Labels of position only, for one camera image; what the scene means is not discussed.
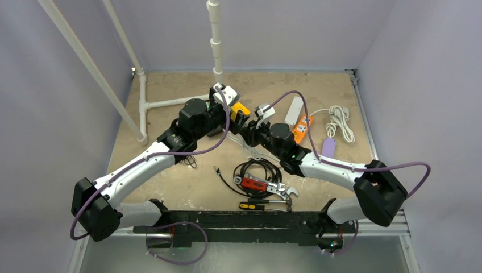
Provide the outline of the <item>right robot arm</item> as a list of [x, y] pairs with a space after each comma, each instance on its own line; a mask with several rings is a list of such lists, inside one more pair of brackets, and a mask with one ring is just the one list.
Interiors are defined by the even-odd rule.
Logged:
[[324, 180], [354, 192], [355, 197], [330, 201], [322, 209], [319, 224], [325, 231], [360, 219], [387, 227], [408, 197], [407, 190], [383, 162], [355, 164], [320, 156], [297, 144], [284, 123], [257, 126], [251, 121], [239, 134], [249, 146], [260, 145], [278, 158], [287, 173]]

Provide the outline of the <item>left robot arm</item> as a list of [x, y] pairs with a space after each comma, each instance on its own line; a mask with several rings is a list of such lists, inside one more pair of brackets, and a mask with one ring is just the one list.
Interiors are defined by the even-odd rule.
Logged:
[[230, 127], [231, 108], [240, 94], [231, 86], [220, 83], [210, 88], [209, 102], [193, 98], [180, 110], [179, 116], [143, 153], [123, 167], [90, 181], [84, 177], [74, 185], [71, 213], [74, 220], [70, 238], [90, 237], [99, 242], [119, 228], [149, 226], [161, 233], [169, 227], [169, 217], [161, 212], [160, 202], [149, 201], [131, 206], [132, 213], [122, 210], [123, 200], [158, 173], [173, 167], [187, 156], [211, 152], [221, 145], [204, 150], [197, 142], [221, 126]]

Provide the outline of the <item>orange power strip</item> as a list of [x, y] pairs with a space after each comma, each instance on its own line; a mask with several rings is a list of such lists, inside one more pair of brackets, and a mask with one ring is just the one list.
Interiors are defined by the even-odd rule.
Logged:
[[297, 144], [300, 144], [307, 133], [308, 126], [313, 122], [313, 116], [308, 116], [308, 121], [306, 120], [306, 115], [303, 115], [302, 118], [298, 121], [296, 126], [293, 129], [294, 140]]

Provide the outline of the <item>white power strip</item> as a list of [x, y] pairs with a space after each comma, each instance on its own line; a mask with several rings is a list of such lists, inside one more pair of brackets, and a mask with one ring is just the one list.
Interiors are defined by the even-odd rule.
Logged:
[[304, 103], [301, 97], [293, 97], [293, 101], [290, 108], [285, 116], [284, 123], [289, 126], [295, 126], [297, 124], [298, 118], [302, 109], [304, 108]]

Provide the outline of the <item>purple power strip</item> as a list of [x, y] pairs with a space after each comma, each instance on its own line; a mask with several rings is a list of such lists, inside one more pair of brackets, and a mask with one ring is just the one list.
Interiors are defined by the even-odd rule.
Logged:
[[335, 158], [336, 140], [334, 138], [326, 137], [322, 144], [321, 156], [327, 158]]

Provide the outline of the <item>yellow cube socket adapter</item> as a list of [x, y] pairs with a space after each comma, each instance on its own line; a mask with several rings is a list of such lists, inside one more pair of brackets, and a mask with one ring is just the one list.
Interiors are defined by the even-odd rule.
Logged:
[[241, 111], [244, 115], [247, 115], [247, 116], [251, 114], [251, 112], [248, 110], [246, 106], [244, 106], [241, 102], [237, 102], [231, 107], [230, 118], [233, 121], [236, 119], [236, 115], [238, 111]]

